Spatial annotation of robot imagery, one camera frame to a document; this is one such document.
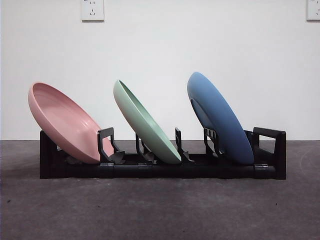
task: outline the plate holder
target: plate holder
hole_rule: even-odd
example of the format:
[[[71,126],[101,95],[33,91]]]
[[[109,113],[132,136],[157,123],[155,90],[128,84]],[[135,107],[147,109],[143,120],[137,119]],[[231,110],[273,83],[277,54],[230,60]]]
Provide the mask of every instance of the plate holder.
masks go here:
[[[219,136],[213,129],[203,129],[205,153],[183,150],[182,133],[175,128],[175,143],[181,156],[180,164],[161,161],[135,135],[136,153],[120,151],[115,143],[114,128],[99,130],[97,147],[100,163],[87,164],[74,159],[45,134],[40,132],[40,178],[253,178],[286,179],[286,132],[255,127],[244,131],[251,145],[254,163],[235,163],[220,151]],[[260,136],[275,139],[274,152],[260,148]],[[103,139],[110,137],[114,153],[108,156],[103,149]]]

